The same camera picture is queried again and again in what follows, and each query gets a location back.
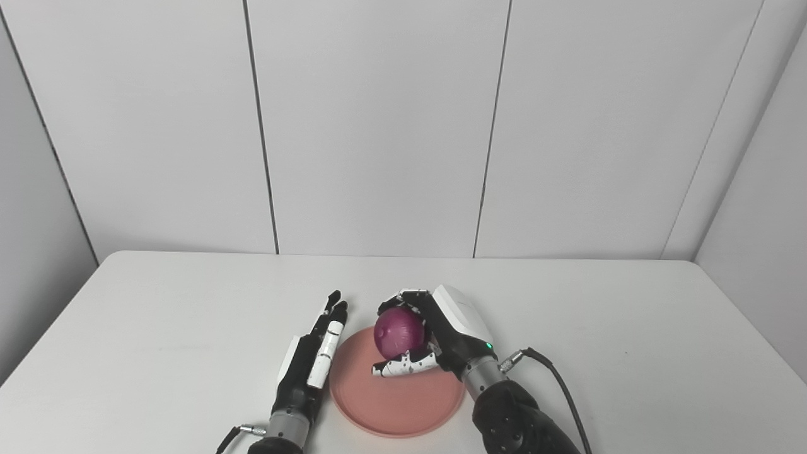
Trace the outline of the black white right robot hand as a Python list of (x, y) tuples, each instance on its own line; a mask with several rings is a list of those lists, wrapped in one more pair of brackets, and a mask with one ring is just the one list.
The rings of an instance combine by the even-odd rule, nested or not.
[(378, 307), (378, 315), (408, 308), (419, 316), (429, 339), (392, 359), (372, 365), (372, 374), (393, 377), (441, 368), (476, 388), (504, 379), (492, 345), (492, 334), (461, 291), (441, 285), (433, 291), (403, 289)]

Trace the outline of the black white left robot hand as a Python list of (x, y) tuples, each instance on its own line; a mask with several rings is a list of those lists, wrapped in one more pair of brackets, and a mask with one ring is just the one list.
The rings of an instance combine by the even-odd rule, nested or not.
[(347, 302), (335, 290), (308, 334), (290, 345), (281, 367), (272, 413), (299, 414), (313, 423), (319, 417), (335, 351), (347, 324)]

